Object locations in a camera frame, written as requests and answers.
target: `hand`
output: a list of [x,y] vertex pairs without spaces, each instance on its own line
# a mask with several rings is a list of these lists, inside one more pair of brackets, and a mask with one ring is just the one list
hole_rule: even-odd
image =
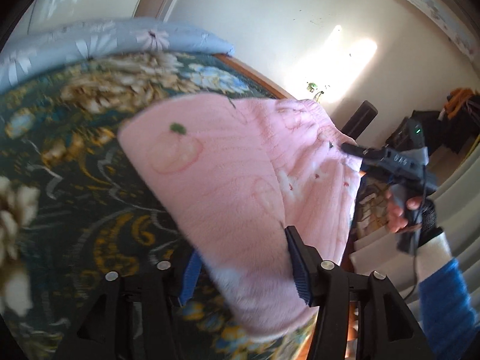
[[[388,190],[385,193],[385,197],[388,199],[387,204],[387,216],[388,216],[388,230],[392,233],[398,231],[415,231],[422,227],[422,225],[416,225],[412,227],[406,227],[408,221],[403,216],[403,209],[399,207],[392,198],[392,193]],[[422,197],[417,196],[410,200],[407,200],[406,207],[409,210],[417,210],[422,204]]]

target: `black glove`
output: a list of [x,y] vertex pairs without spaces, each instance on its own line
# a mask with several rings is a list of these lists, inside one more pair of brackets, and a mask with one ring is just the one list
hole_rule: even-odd
[[418,247],[425,245],[441,233],[443,233],[443,229],[437,226],[435,204],[430,199],[426,199],[422,209],[422,223]]

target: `wooden bed frame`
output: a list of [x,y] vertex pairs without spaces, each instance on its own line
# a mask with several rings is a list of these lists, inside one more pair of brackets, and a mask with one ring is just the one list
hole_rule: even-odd
[[244,76],[248,77],[249,79],[255,81],[257,84],[267,89],[268,92],[275,95],[275,97],[277,97],[278,99],[294,99],[294,97],[286,90],[280,88],[272,80],[268,79],[263,74],[259,73],[258,71],[248,66],[247,64],[244,64],[238,59],[224,54],[214,54],[214,56],[217,57],[224,64],[230,66],[232,69],[235,69],[238,73],[243,74]]

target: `orange cloth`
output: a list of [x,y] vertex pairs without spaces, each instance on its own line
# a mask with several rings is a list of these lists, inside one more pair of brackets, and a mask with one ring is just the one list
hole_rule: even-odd
[[454,118],[466,101],[470,99],[474,93],[470,88],[457,88],[450,92],[452,98],[443,106],[449,119]]

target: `dark green floral blanket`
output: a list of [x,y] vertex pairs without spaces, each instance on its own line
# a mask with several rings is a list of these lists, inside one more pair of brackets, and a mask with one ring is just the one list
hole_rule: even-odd
[[[0,96],[0,311],[29,359],[53,356],[108,271],[172,255],[181,235],[116,133],[152,102],[200,91],[273,97],[211,55],[179,53],[91,60]],[[290,359],[312,328],[250,342],[205,272],[177,319],[187,360]]]

